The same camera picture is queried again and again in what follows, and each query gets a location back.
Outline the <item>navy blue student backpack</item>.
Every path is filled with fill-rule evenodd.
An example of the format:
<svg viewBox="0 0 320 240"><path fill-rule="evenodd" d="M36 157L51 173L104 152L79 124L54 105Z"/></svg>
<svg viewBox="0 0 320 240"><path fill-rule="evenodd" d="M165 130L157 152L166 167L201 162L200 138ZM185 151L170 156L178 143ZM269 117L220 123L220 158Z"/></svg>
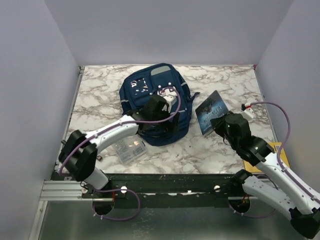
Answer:
<svg viewBox="0 0 320 240"><path fill-rule="evenodd" d="M188 133L197 95L168 63L132 73L119 90L123 114L152 122L140 124L138 135L156 147L175 143Z"/></svg>

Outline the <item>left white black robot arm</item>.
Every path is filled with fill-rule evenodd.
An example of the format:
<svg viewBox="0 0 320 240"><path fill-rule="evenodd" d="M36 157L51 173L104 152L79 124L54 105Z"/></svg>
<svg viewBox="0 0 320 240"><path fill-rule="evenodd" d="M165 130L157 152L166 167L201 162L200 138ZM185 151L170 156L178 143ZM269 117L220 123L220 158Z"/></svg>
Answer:
<svg viewBox="0 0 320 240"><path fill-rule="evenodd" d="M58 174L66 169L78 182L85 182L101 198L111 191L108 177L96 167L100 152L116 142L136 135L139 130L160 124L175 124L181 106L179 95L153 95L142 107L130 110L119 120L87 133L72 132L63 144L58 160Z"/></svg>

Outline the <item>dark blue hardcover book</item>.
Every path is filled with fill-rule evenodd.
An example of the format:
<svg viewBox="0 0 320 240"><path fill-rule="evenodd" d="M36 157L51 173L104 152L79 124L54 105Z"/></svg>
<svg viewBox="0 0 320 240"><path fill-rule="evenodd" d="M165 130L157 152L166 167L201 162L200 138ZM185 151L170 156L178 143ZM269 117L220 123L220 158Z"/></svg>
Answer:
<svg viewBox="0 0 320 240"><path fill-rule="evenodd" d="M227 105L219 92L215 90L195 109L202 135L207 136L213 131L211 120L221 118L228 112Z"/></svg>

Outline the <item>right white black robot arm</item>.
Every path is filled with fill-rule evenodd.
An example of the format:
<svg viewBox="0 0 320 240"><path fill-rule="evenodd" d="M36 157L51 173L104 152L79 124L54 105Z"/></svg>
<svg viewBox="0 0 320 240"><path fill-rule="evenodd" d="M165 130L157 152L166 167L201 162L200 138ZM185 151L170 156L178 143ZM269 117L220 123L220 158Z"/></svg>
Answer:
<svg viewBox="0 0 320 240"><path fill-rule="evenodd" d="M257 176L240 170L232 177L230 191L257 197L282 213L303 237L313 239L320 231L320 194L306 184L279 158L262 138L252 135L249 122L239 113L210 121L212 129L241 159L266 174L279 187L263 183Z"/></svg>

